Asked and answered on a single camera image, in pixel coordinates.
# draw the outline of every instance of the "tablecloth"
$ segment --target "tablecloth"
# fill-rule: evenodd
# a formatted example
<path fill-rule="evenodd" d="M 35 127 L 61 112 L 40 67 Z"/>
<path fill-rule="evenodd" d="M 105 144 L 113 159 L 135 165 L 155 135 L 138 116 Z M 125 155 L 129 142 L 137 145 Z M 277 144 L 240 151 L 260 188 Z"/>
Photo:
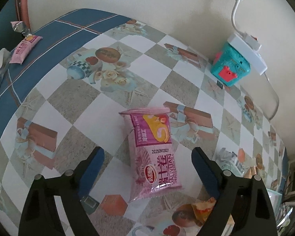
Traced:
<path fill-rule="evenodd" d="M 146 225 L 160 227 L 182 205 L 207 200 L 191 164 L 197 146 L 210 159 L 227 151 L 238 167 L 259 167 L 266 187 L 278 190 L 283 141 L 249 94 L 238 84 L 218 82 L 208 59 L 191 47 L 139 21 L 89 9 L 35 34 L 43 40 L 22 65 L 10 66 L 0 88 L 0 221 L 11 235 L 17 235 L 34 176 L 74 169 L 95 146 L 105 150 L 105 161 L 82 204 L 100 235 L 139 235 Z M 198 65 L 165 44 L 198 54 Z M 210 114 L 211 135 L 201 137 L 187 120 L 187 131 L 171 125 L 183 189 L 129 202 L 129 147 L 119 112 L 166 101 Z M 112 195 L 125 203 L 122 216 L 105 211 Z M 60 198 L 55 200 L 66 234 L 73 235 Z M 179 235 L 199 229 L 180 228 Z"/>

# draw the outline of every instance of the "cable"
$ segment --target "cable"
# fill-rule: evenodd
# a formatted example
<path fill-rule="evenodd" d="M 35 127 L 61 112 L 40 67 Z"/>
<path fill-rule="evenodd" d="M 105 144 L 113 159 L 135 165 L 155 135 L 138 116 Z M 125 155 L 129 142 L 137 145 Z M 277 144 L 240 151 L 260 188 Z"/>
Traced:
<path fill-rule="evenodd" d="M 275 110 L 274 110 L 272 116 L 269 118 L 269 121 L 271 121 L 271 120 L 274 118 L 274 116 L 277 114 L 277 111 L 278 111 L 278 109 L 279 109 L 280 98 L 279 98 L 279 96 L 277 95 L 277 93 L 275 92 L 275 90 L 273 89 L 272 84 L 270 83 L 270 80 L 269 80 L 269 78 L 268 78 L 267 75 L 266 75 L 266 72 L 264 72 L 264 75 L 265 75 L 267 81 L 269 82 L 269 84 L 270 84 L 270 86 L 271 86 L 273 92 L 275 93 L 275 95 L 276 95 L 276 97 L 277 97 L 277 106 L 275 107 Z"/>
<path fill-rule="evenodd" d="M 289 173 L 287 174 L 287 178 L 286 178 L 286 182 L 285 182 L 285 186 L 284 186 L 284 190 L 283 190 L 283 196 L 282 196 L 283 199 L 287 196 L 287 194 L 289 192 L 289 187 L 291 186 L 291 183 L 293 182 L 293 180 L 292 180 L 291 182 L 289 182 L 289 184 L 287 184 L 287 181 L 290 178 L 290 176 L 291 176 L 291 170 L 289 170 Z"/>
<path fill-rule="evenodd" d="M 244 36 L 245 33 L 241 32 L 235 25 L 235 13 L 239 3 L 240 3 L 240 0 L 236 0 L 235 5 L 233 7 L 233 11 L 231 12 L 231 24 L 233 25 L 233 28 L 236 30 L 237 33 L 239 33 L 241 36 Z"/>

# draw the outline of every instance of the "starfish print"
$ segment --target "starfish print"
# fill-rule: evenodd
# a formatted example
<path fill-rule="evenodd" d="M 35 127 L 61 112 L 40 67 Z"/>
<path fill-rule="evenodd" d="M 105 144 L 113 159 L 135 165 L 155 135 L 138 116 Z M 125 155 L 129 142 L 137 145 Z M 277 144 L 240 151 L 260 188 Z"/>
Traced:
<path fill-rule="evenodd" d="M 25 98 L 24 102 L 21 104 L 21 106 L 24 108 L 21 116 L 24 116 L 24 114 L 27 111 L 35 111 L 34 104 L 36 103 L 37 100 L 38 100 L 38 96 L 35 96 L 32 98 L 30 95 L 28 95 Z"/>
<path fill-rule="evenodd" d="M 114 36 L 115 34 L 121 34 L 121 31 L 117 27 L 111 29 L 109 32 L 112 33 L 112 36 Z"/>
<path fill-rule="evenodd" d="M 214 99 L 217 99 L 217 95 L 219 95 L 219 86 L 217 86 L 216 84 L 212 84 L 209 80 L 208 80 L 208 84 L 209 84 L 209 87 L 208 87 L 208 90 L 209 91 L 212 91 L 213 94 L 214 94 Z"/>
<path fill-rule="evenodd" d="M 147 98 L 149 97 L 143 91 L 139 90 L 138 88 L 135 88 L 133 91 L 129 92 L 129 95 L 128 95 L 128 104 L 129 105 L 132 103 L 134 95 L 139 95 L 139 96 L 143 96 L 143 97 L 147 97 Z"/>
<path fill-rule="evenodd" d="M 232 136 L 232 138 L 234 139 L 235 138 L 235 134 L 234 134 L 234 131 L 236 131 L 235 129 L 234 129 L 234 126 L 235 126 L 235 121 L 230 121 L 230 119 L 228 118 L 228 117 L 226 117 L 226 121 L 227 121 L 227 126 L 226 126 L 226 128 L 227 129 L 229 129 L 230 131 L 231 131 L 231 136 Z"/>
<path fill-rule="evenodd" d="M 266 150 L 269 149 L 269 143 L 263 143 Z"/>
<path fill-rule="evenodd" d="M 181 199 L 177 199 L 174 203 L 171 203 L 166 196 L 163 196 L 163 208 L 171 213 L 184 204 Z"/>
<path fill-rule="evenodd" d="M 117 46 L 116 50 L 119 51 L 120 55 L 124 55 L 124 56 L 128 56 L 128 57 L 131 57 L 131 55 L 129 54 L 130 50 L 128 49 L 124 49 L 124 48 L 121 48 L 119 45 Z"/>
<path fill-rule="evenodd" d="M 31 166 L 31 160 L 33 158 L 33 153 L 35 150 L 33 150 L 31 152 L 31 154 L 27 157 L 27 156 L 22 156 L 21 157 L 21 161 L 23 163 L 23 176 L 26 177 L 27 171 L 32 168 Z"/>

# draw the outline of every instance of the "pink snack package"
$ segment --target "pink snack package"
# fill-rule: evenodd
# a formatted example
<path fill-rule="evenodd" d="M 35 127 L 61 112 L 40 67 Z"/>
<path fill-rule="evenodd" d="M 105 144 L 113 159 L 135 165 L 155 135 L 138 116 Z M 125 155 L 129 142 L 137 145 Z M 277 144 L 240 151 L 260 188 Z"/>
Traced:
<path fill-rule="evenodd" d="M 15 48 L 14 53 L 10 60 L 10 64 L 11 63 L 22 64 L 24 59 L 29 54 L 29 52 L 36 45 L 36 43 L 38 43 L 40 39 L 43 39 L 43 38 L 41 36 L 31 34 L 27 36 L 24 40 L 22 40 L 18 44 L 18 46 Z"/>
<path fill-rule="evenodd" d="M 172 147 L 169 108 L 139 108 L 121 112 L 128 127 L 134 182 L 130 201 L 181 189 Z"/>

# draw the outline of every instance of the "checkered tablecloth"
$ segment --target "checkered tablecloth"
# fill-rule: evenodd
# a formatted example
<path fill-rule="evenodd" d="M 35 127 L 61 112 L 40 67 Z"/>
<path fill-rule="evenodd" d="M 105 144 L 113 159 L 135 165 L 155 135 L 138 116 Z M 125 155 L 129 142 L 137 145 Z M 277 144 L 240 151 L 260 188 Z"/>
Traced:
<path fill-rule="evenodd" d="M 0 139 L 0 221 L 12 235 L 17 235 L 21 212 L 34 176 L 60 176 L 74 169 L 88 157 L 95 146 L 105 150 L 104 165 L 90 192 L 98 203 L 106 195 L 121 195 L 128 207 L 122 217 L 108 215 L 100 206 L 89 218 L 100 235 L 133 235 L 153 218 L 171 215 L 175 208 L 208 198 L 191 164 L 191 150 L 200 146 L 210 159 L 226 148 L 238 154 L 243 149 L 252 161 L 262 157 L 267 188 L 281 180 L 284 144 L 275 129 L 254 104 L 259 129 L 249 122 L 238 100 L 249 96 L 239 85 L 217 86 L 211 65 L 201 68 L 168 56 L 165 43 L 191 50 L 183 43 L 143 23 L 135 31 L 123 26 L 113 28 L 84 44 L 54 66 L 32 89 L 14 113 Z M 72 62 L 103 47 L 117 50 L 119 62 L 103 62 L 92 79 L 68 79 Z M 183 189 L 165 196 L 128 202 L 131 170 L 128 140 L 121 111 L 135 107 L 163 106 L 165 101 L 210 113 L 214 139 L 174 141 L 175 162 Z M 53 168 L 32 157 L 20 157 L 15 148 L 17 121 L 23 117 L 57 132 Z M 268 132 L 276 135 L 276 141 Z M 60 198 L 56 197 L 59 216 L 66 235 L 73 235 Z M 196 235 L 198 227 L 186 228 L 186 235 Z"/>

